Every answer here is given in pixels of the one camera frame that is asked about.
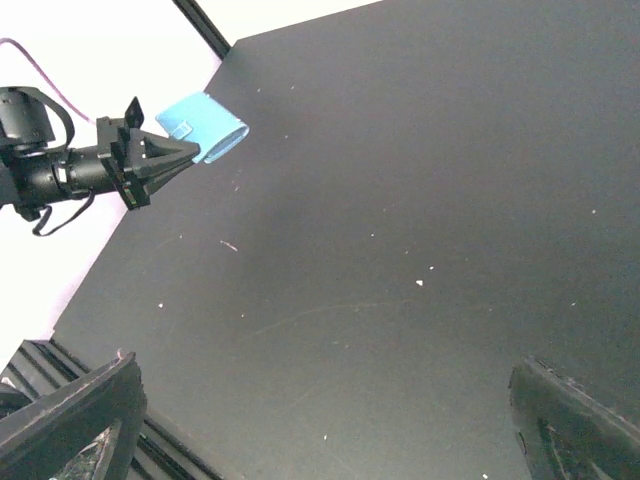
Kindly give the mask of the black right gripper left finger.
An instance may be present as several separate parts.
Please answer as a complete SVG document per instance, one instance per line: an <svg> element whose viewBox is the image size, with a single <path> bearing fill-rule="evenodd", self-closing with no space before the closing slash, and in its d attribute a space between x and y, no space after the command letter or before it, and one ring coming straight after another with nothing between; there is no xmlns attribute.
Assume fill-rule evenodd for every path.
<svg viewBox="0 0 640 480"><path fill-rule="evenodd" d="M146 413L133 352L97 368L1 420L1 477L51 479L109 429L115 439L96 479L124 479Z"/></svg>

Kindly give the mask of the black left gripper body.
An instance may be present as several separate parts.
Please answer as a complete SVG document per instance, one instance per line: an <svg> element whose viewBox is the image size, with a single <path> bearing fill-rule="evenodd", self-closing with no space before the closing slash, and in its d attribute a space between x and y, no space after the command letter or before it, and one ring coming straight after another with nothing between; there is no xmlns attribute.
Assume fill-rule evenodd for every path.
<svg viewBox="0 0 640 480"><path fill-rule="evenodd" d="M134 167L146 155L145 134L140 127L144 114L134 96L122 118L101 117L96 120L97 157L128 210L150 204L150 197Z"/></svg>

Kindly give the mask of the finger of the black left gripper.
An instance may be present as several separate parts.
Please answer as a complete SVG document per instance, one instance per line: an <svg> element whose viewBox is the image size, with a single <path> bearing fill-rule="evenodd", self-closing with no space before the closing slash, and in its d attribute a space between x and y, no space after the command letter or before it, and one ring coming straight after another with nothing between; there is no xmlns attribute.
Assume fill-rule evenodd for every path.
<svg viewBox="0 0 640 480"><path fill-rule="evenodd" d="M191 155L170 154L148 157L143 166L143 189L147 195L156 193L175 176L194 164Z"/></svg>
<svg viewBox="0 0 640 480"><path fill-rule="evenodd" d="M200 153L197 143L133 130L135 172L170 172L188 168Z"/></svg>

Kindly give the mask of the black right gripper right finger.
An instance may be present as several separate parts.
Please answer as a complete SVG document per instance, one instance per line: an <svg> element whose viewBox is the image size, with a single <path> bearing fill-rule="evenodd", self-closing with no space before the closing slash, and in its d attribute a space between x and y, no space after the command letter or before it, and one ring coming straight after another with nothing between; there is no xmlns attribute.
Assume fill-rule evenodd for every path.
<svg viewBox="0 0 640 480"><path fill-rule="evenodd" d="M639 389L535 357L516 363L509 405L533 479L637 479Z"/></svg>

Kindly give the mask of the blue leather card holder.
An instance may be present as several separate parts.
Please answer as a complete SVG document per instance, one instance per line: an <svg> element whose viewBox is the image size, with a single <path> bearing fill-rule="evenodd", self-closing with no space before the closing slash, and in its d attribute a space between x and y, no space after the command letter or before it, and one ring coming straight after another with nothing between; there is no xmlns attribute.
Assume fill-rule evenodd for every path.
<svg viewBox="0 0 640 480"><path fill-rule="evenodd" d="M211 164L249 134L249 126L205 92L184 97L155 116L165 133L196 143L200 152L192 162Z"/></svg>

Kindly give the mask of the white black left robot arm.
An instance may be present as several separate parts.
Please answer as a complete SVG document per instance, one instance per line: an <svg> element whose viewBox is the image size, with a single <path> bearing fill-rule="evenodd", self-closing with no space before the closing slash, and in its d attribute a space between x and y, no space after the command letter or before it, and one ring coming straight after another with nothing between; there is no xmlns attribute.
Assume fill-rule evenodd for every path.
<svg viewBox="0 0 640 480"><path fill-rule="evenodd" d="M79 201L84 213L96 196L117 193L128 210L189 168L198 144L142 130L144 115L132 100L121 118L96 122L97 143L73 148L73 121L64 107L37 88L1 90L1 203L46 237L52 206Z"/></svg>

